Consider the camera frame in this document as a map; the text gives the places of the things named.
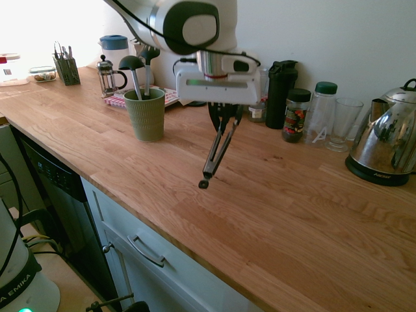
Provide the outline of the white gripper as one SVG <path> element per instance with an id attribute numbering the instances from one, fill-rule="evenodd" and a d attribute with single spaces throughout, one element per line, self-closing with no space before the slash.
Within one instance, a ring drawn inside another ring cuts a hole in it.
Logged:
<path id="1" fill-rule="evenodd" d="M 216 131 L 224 132 L 228 105 L 234 105 L 233 127 L 242 119 L 243 105 L 256 104 L 261 97 L 257 60 L 246 53 L 196 53 L 196 65 L 176 70 L 176 90 L 181 100 L 206 101 Z"/>

